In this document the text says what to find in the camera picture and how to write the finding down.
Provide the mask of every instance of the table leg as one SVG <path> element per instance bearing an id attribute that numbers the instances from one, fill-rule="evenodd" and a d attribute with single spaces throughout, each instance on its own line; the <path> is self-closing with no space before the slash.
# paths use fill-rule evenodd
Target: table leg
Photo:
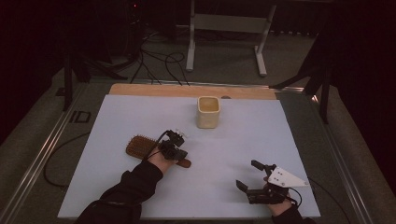
<path id="1" fill-rule="evenodd" d="M 268 33 L 271 28 L 271 22 L 274 17 L 276 10 L 276 6 L 271 6 L 270 13 L 266 19 L 266 23 L 264 24 L 264 29 L 262 31 L 262 41 L 260 42 L 259 46 L 254 47 L 254 51 L 256 54 L 257 65 L 259 67 L 259 75 L 261 77 L 267 76 L 267 70 L 265 69 L 264 58 L 262 57 L 262 50 L 264 48 L 265 41 L 267 39 Z"/>
<path id="2" fill-rule="evenodd" d="M 195 1 L 191 0 L 191 16 L 190 16 L 190 44 L 189 52 L 187 53 L 187 65 L 186 70 L 191 72 L 194 67 L 194 54 L 195 54 L 195 41 L 194 41 L 194 29 L 195 29 L 195 11 L 194 11 Z"/>

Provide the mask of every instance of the black clamp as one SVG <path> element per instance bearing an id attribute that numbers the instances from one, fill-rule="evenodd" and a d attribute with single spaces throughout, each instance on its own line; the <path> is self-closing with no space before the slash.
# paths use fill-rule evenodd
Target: black clamp
<path id="1" fill-rule="evenodd" d="M 159 145 L 159 150 L 163 156 L 169 161 L 180 161 L 184 159 L 187 156 L 187 152 L 179 148 L 184 143 L 182 134 L 175 133 L 171 130 L 166 131 L 164 134 L 169 139 L 163 140 Z"/>

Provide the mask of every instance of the cream ceramic cup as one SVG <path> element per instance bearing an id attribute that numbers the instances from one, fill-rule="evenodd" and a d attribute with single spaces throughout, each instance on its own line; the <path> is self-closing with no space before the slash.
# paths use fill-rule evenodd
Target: cream ceramic cup
<path id="1" fill-rule="evenodd" d="M 197 102 L 197 127 L 214 129 L 219 124 L 220 102 L 215 96 L 201 96 Z"/>

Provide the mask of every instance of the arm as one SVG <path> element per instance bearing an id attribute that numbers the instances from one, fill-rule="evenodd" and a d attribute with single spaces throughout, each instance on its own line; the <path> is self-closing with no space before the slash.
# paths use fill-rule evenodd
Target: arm
<path id="1" fill-rule="evenodd" d="M 75 223 L 137 223 L 142 211 L 141 203 L 155 193 L 158 181 L 176 162 L 168 161 L 162 153 L 156 152 L 158 149 L 132 172 L 124 172 L 120 183 L 108 189 L 100 200 L 88 205 Z"/>
<path id="2" fill-rule="evenodd" d="M 272 213 L 272 220 L 275 224 L 315 224 L 311 218 L 303 219 L 298 211 L 298 207 L 291 201 L 285 200 L 283 203 L 267 204 Z"/>

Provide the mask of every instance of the black sleeve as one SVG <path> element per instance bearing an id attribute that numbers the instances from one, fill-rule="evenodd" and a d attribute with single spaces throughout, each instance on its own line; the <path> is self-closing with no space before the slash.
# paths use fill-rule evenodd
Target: black sleeve
<path id="1" fill-rule="evenodd" d="M 292 206 L 281 215 L 272 217 L 272 220 L 275 224 L 315 224 L 315 221 L 311 218 L 303 219 L 296 205 Z"/>
<path id="2" fill-rule="evenodd" d="M 108 189 L 100 200 L 91 203 L 76 224 L 138 223 L 141 203 L 155 192 L 163 173 L 149 161 L 142 161 L 132 172 L 122 174 L 119 184 Z"/>

